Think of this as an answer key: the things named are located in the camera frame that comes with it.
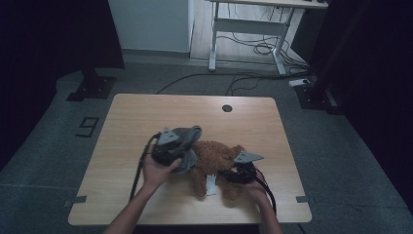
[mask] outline black cable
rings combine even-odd
[[[187,76],[184,76],[184,77],[181,77],[181,78],[179,78],[179,79],[177,79],[177,80],[175,80],[175,81],[172,81],[171,83],[169,83],[169,84],[167,84],[165,87],[163,87],[160,91],[158,91],[157,93],[156,93],[156,95],[158,95],[158,94],[160,94],[163,90],[165,90],[166,88],[168,88],[169,86],[171,86],[171,85],[173,85],[173,84],[175,84],[175,83],[177,83],[177,82],[179,82],[179,81],[181,81],[181,80],[184,80],[184,79],[187,79],[187,78],[191,78],[191,77],[195,77],[195,76],[202,76],[202,75],[205,75],[205,76],[218,76],[218,75],[220,75],[220,76],[227,76],[227,75],[230,75],[230,76],[233,76],[234,74],[218,74],[218,73],[198,73],[198,74],[192,74],[192,75],[187,75]]]
[[[277,215],[276,199],[274,198],[274,194],[271,191],[270,187],[265,182],[263,182],[261,179],[259,179],[257,176],[254,177],[254,180],[257,181],[259,184],[261,184],[261,186],[265,189],[265,191],[267,191],[271,199],[271,204],[273,204],[273,211]]]
[[[287,79],[287,78],[292,78],[292,77],[308,76],[308,75],[312,75],[312,74],[313,73],[311,73],[311,72],[305,71],[305,72],[297,72],[297,73],[294,73],[294,74],[282,75],[282,76],[275,76],[275,75],[272,75],[272,76],[266,76],[266,75],[256,76],[256,75],[253,75],[253,76],[245,76],[245,77],[242,77],[242,78],[239,78],[239,79],[233,79],[233,81],[231,82],[230,86],[227,89],[227,92],[225,93],[225,96],[228,96],[230,90],[234,91],[232,89],[232,87],[234,86],[235,83],[240,82],[242,80],[247,80],[247,79],[259,79],[259,81],[261,81],[261,80],[281,80],[281,79]]]
[[[145,156],[148,153],[149,145],[151,145],[151,142],[152,142],[153,139],[159,138],[160,135],[161,134],[155,134],[149,139],[148,143],[145,146],[145,149],[142,152],[142,155],[140,156],[139,164],[137,165],[136,175],[134,176],[134,181],[133,181],[133,185],[132,185],[132,188],[131,188],[130,200],[133,198],[134,192],[136,191],[136,186],[137,186],[137,182],[139,181],[140,171],[143,168],[143,161],[145,160]]]

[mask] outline brown stuffed animal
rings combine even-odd
[[[228,147],[217,141],[197,141],[192,149],[198,156],[197,164],[190,170],[194,182],[195,194],[204,197],[207,194],[207,175],[216,175],[217,184],[221,187],[225,199],[237,199],[242,188],[239,184],[229,182],[218,171],[231,170],[234,167],[234,159],[244,151],[240,145]]]

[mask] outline desk leg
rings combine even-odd
[[[283,67],[283,63],[282,63],[283,59],[281,56],[281,51],[282,51],[282,44],[285,41],[285,36],[286,36],[286,33],[288,32],[289,25],[291,23],[292,15],[294,15],[294,10],[295,8],[291,8],[289,10],[288,19],[285,21],[284,27],[282,29],[281,39],[279,40],[279,43],[277,44],[276,49],[273,51],[273,57],[274,57],[274,60],[276,61],[277,69],[279,70],[280,75],[286,74],[285,69]]]
[[[213,19],[213,28],[212,28],[212,45],[210,46],[209,52],[209,71],[215,71],[216,64],[216,23],[218,21],[218,12],[219,12],[219,3],[216,3],[215,6],[215,16]]]

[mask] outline white desk frame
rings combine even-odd
[[[209,53],[209,67],[210,71],[215,71],[216,67],[216,33],[218,31],[222,32],[238,32],[238,33],[249,33],[249,34],[262,34],[262,35],[272,35],[280,36],[276,49],[273,50],[273,58],[276,62],[277,69],[280,75],[286,74],[285,68],[283,66],[283,59],[281,56],[282,44],[285,40],[286,33],[288,32],[294,10],[296,8],[316,8],[325,9],[328,5],[324,3],[318,3],[316,0],[312,2],[307,2],[304,0],[261,0],[261,1],[233,1],[233,0],[209,0],[210,2],[215,2],[215,15],[213,19],[212,28],[212,44],[210,46]],[[290,11],[288,13],[287,19],[284,22],[267,22],[267,21],[255,21],[255,20],[244,20],[244,19],[220,19],[218,17],[219,3],[238,3],[238,4],[250,4],[250,5],[265,5],[265,6],[280,6],[288,7]]]

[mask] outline black curtain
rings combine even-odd
[[[407,0],[335,0],[312,57],[317,92],[331,89],[410,211],[412,16]]]
[[[107,1],[1,1],[0,169],[49,107],[56,80],[85,65],[124,68]]]

